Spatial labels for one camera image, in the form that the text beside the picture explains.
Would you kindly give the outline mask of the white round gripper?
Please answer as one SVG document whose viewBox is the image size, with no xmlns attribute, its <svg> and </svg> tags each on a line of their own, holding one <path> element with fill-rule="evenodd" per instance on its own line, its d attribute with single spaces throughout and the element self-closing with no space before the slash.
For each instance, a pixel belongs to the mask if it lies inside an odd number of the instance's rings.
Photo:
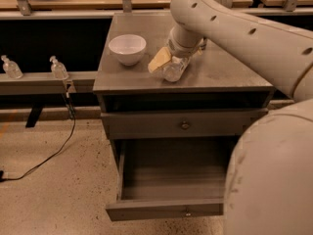
<svg viewBox="0 0 313 235">
<path fill-rule="evenodd" d="M 169 63 L 172 56 L 177 58 L 193 56 L 199 50 L 202 39 L 201 34 L 175 25 L 169 32 L 166 47 L 162 47 L 149 62 L 148 71 L 154 73 Z"/>
</svg>

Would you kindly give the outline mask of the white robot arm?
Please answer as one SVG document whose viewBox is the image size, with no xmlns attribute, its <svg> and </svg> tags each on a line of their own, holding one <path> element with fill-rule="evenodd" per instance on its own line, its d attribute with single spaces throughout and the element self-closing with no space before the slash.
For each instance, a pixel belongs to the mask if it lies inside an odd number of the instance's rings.
<svg viewBox="0 0 313 235">
<path fill-rule="evenodd" d="M 312 33 L 236 11 L 231 0 L 170 0 L 173 27 L 151 72 L 208 39 L 291 99 L 252 123 L 224 183 L 224 235 L 313 235 Z"/>
</svg>

